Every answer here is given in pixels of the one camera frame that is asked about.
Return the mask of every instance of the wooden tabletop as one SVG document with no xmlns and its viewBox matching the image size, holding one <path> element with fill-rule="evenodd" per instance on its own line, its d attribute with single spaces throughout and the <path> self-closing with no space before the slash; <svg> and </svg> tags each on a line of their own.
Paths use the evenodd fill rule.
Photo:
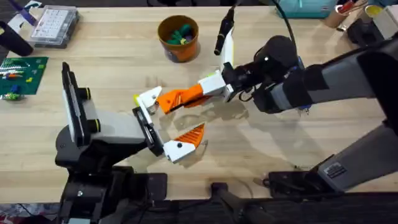
<svg viewBox="0 0 398 224">
<path fill-rule="evenodd" d="M 35 49 L 50 57 L 36 95 L 18 103 L 0 101 L 0 203 L 58 202 L 67 170 L 57 167 L 55 138 L 66 125 L 61 64 L 68 62 L 78 84 L 91 89 L 97 109 L 131 114 L 133 94 L 161 85 L 164 92 L 187 88 L 218 66 L 213 54 L 226 7 L 80 8 L 81 21 L 65 50 Z M 185 14 L 199 25 L 200 54 L 173 63 L 157 39 L 162 19 Z M 235 15 L 235 64 L 252 60 L 273 35 L 288 35 L 273 7 L 238 7 Z M 317 19 L 290 21 L 305 65 L 322 63 L 350 50 L 341 32 Z M 26 37 L 27 26 L 21 30 Z M 301 117 L 295 110 L 259 112 L 253 102 L 181 109 L 154 116 L 163 133 L 176 137 L 206 123 L 207 147 L 179 164 L 148 149 L 122 161 L 139 172 L 166 172 L 167 198 L 207 198 L 212 182 L 229 184 L 240 197 L 269 197 L 258 184 L 264 174 L 309 169 L 350 145 L 383 120 L 375 100 L 345 100 L 312 106 Z M 354 191 L 396 190 L 398 175 L 370 181 Z"/>
</svg>

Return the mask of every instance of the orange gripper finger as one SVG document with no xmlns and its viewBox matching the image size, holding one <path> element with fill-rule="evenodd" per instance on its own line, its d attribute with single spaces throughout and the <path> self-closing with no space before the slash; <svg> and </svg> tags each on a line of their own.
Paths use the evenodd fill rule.
<svg viewBox="0 0 398 224">
<path fill-rule="evenodd" d="M 158 97 L 157 102 L 159 103 L 163 112 L 168 114 L 172 108 L 180 106 L 181 104 L 187 108 L 194 107 L 204 103 L 209 97 L 210 96 L 203 97 L 202 87 L 200 84 L 196 84 L 187 90 L 170 91 Z"/>
<path fill-rule="evenodd" d="M 205 124 L 201 124 L 174 140 L 180 142 L 192 143 L 195 146 L 195 148 L 197 148 L 204 134 L 205 134 Z"/>
</svg>

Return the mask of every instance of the orange cup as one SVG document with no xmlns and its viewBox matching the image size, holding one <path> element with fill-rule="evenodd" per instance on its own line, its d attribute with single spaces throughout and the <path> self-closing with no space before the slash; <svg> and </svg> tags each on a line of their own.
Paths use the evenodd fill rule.
<svg viewBox="0 0 398 224">
<path fill-rule="evenodd" d="M 175 30 L 179 30 L 184 24 L 190 24 L 192 27 L 193 38 L 184 45 L 172 45 L 166 43 Z M 187 62 L 193 59 L 198 52 L 198 24 L 188 16 L 177 15 L 164 19 L 157 28 L 160 43 L 165 49 L 166 56 L 173 62 Z"/>
</svg>

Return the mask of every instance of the green circuit board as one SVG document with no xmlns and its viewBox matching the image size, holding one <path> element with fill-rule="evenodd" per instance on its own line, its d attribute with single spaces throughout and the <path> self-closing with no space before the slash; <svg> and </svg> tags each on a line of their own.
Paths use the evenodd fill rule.
<svg viewBox="0 0 398 224">
<path fill-rule="evenodd" d="M 13 85 L 19 86 L 18 94 L 34 95 L 40 85 L 48 57 L 6 58 L 0 66 L 0 73 L 9 70 L 23 71 L 22 77 L 3 79 L 0 77 L 0 95 L 11 91 Z"/>
</svg>

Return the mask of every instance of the black cable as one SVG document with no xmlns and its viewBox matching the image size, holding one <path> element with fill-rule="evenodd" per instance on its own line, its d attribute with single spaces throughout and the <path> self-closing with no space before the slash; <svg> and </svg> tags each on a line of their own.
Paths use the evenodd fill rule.
<svg viewBox="0 0 398 224">
<path fill-rule="evenodd" d="M 256 86 L 253 86 L 253 87 L 250 89 L 250 91 L 251 91 L 253 88 L 254 88 L 254 91 L 257 90 L 257 87 L 256 87 Z M 247 98 L 247 99 L 245 99 L 245 100 L 242 99 L 243 93 L 245 93 L 245 91 L 242 91 L 242 92 L 239 94 L 239 96 L 238 96 L 238 98 L 239 98 L 240 101 L 242 101 L 242 102 L 248 102 L 249 100 L 253 99 L 253 96 L 250 96 L 249 98 Z"/>
<path fill-rule="evenodd" d="M 141 216 L 139 217 L 137 224 L 140 224 L 140 223 L 141 223 L 141 220 L 142 220 L 142 218 L 144 218 L 144 215 L 145 215 L 146 211 L 148 210 L 148 208 L 149 208 L 149 206 L 146 207 L 146 208 L 144 209 L 144 211 L 142 211 Z"/>
<path fill-rule="evenodd" d="M 275 4 L 276 8 L 279 10 L 280 14 L 284 18 L 284 21 L 285 21 L 286 26 L 287 26 L 287 30 L 289 31 L 290 39 L 292 40 L 294 48 L 297 51 L 296 40 L 294 39 L 293 30 L 292 30 L 292 27 L 290 26 L 289 20 L 287 19 L 285 12 L 283 11 L 283 9 L 279 5 L 279 3 L 277 3 L 276 0 L 272 0 L 272 2 Z"/>
<path fill-rule="evenodd" d="M 30 216 L 34 216 L 25 206 L 23 206 L 23 204 L 18 203 L 19 206 L 21 206 L 21 208 L 23 208 Z"/>
</svg>

